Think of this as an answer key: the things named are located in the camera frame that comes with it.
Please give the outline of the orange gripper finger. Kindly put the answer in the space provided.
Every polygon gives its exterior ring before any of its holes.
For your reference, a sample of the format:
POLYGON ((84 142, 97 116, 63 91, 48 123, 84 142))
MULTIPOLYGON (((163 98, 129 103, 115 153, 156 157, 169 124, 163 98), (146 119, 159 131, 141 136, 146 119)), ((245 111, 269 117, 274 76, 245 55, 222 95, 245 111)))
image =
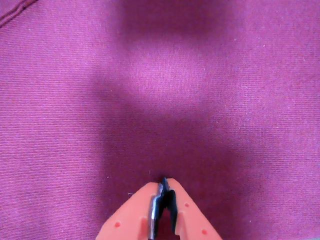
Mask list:
POLYGON ((163 178, 160 215, 167 209, 172 232, 181 240, 222 240, 182 185, 173 178, 163 178))
POLYGON ((149 182, 134 193, 101 227, 97 240, 154 240, 155 210, 163 186, 149 182))

